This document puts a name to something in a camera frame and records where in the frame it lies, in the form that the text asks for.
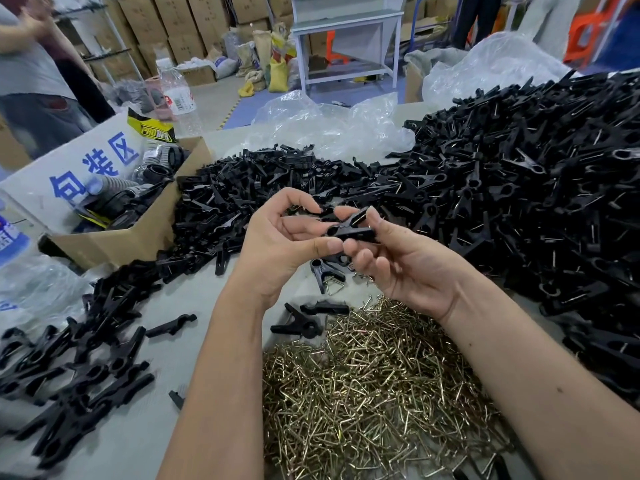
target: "pile of metal wire springs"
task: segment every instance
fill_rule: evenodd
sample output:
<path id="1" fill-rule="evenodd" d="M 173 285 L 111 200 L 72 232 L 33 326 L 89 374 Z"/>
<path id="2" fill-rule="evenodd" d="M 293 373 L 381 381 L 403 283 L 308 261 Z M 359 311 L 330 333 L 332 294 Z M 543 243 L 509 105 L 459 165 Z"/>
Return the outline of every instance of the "pile of metal wire springs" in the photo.
<path id="1" fill-rule="evenodd" d="M 265 458 L 284 478 L 427 478 L 511 449 L 440 325 L 388 298 L 327 323 L 321 348 L 280 344 L 263 364 Z"/>

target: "fingernail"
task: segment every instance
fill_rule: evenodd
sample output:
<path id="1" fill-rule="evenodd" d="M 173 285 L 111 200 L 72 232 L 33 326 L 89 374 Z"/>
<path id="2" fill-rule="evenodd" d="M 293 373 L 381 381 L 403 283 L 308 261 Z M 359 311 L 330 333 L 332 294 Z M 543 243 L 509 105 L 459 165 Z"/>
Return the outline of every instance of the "fingernail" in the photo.
<path id="1" fill-rule="evenodd" d="M 342 241 L 337 237 L 332 237 L 326 243 L 326 247 L 331 254 L 338 254 L 342 251 Z"/>
<path id="2" fill-rule="evenodd" d="M 382 217 L 380 217 L 380 214 L 378 213 L 376 208 L 373 207 L 373 205 L 369 209 L 367 209 L 367 220 L 372 226 L 378 225 L 382 220 Z"/>

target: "plastic sheet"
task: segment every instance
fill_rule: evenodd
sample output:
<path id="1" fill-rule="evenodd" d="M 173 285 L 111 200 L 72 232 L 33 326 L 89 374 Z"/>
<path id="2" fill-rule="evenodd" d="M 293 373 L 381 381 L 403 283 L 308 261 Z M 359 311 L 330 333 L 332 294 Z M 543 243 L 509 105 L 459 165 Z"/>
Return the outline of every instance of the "plastic sheet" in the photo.
<path id="1" fill-rule="evenodd" d="M 476 95 L 497 85 L 523 85 L 533 76 L 533 85 L 558 80 L 569 67 L 542 51 L 517 32 L 498 32 L 482 40 L 459 63 L 449 67 L 438 62 L 424 78 L 422 99 L 446 109 L 453 98 Z"/>
<path id="2" fill-rule="evenodd" d="M 2 268 L 0 275 L 0 330 L 20 326 L 29 331 L 68 316 L 83 316 L 82 295 L 89 281 L 54 258 L 27 254 Z"/>
<path id="3" fill-rule="evenodd" d="M 316 104 L 302 91 L 292 91 L 258 110 L 242 148 L 314 144 L 319 158 L 371 163 L 390 152 L 407 152 L 415 143 L 412 131 L 396 127 L 391 119 L 396 106 L 397 93 L 367 99 L 349 109 Z"/>

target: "pants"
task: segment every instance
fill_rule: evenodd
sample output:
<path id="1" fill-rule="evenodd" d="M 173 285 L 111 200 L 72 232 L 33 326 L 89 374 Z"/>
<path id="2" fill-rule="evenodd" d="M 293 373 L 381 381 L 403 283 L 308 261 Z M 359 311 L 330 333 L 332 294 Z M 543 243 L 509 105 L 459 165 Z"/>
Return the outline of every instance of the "pants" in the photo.
<path id="1" fill-rule="evenodd" d="M 476 43 L 488 37 L 493 30 L 501 3 L 502 0 L 462 0 L 458 23 L 453 33 L 453 47 L 465 49 L 467 35 L 473 27 L 476 17 L 478 19 Z"/>
<path id="2" fill-rule="evenodd" d="M 569 29 L 579 6 L 580 0 L 533 0 L 518 31 L 562 61 L 569 42 Z"/>
<path id="3" fill-rule="evenodd" d="M 0 96 L 0 114 L 34 160 L 95 126 L 78 101 L 44 94 Z"/>
<path id="4" fill-rule="evenodd" d="M 80 106 L 96 123 L 100 124 L 116 114 L 91 77 L 75 62 L 62 59 L 57 60 L 56 65 Z"/>

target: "gray shirt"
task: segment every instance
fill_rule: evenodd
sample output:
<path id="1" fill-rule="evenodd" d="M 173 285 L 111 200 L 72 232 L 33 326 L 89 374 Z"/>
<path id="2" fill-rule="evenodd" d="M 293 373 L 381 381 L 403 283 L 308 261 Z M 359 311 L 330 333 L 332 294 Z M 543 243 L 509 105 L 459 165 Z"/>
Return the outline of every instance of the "gray shirt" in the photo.
<path id="1" fill-rule="evenodd" d="M 0 25 L 17 25 L 18 17 L 0 4 Z M 76 99 L 53 59 L 37 42 L 27 50 L 0 54 L 0 96 L 48 94 Z"/>

